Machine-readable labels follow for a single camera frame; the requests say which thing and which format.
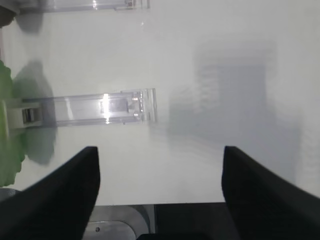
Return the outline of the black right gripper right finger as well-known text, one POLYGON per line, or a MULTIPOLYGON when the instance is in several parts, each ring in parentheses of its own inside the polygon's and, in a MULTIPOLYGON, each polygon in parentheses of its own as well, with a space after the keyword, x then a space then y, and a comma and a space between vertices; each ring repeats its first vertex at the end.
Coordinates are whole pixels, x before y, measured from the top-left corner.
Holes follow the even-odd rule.
POLYGON ((235 146, 223 153, 221 188, 242 240, 318 240, 320 199, 235 146))

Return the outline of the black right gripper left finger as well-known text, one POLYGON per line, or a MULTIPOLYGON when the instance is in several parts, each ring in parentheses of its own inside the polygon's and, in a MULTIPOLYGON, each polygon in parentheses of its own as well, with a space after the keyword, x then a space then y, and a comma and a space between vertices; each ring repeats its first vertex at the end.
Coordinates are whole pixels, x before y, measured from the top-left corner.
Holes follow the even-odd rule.
POLYGON ((98 148, 87 146, 50 175, 0 203, 0 238, 81 240, 100 183, 98 148))

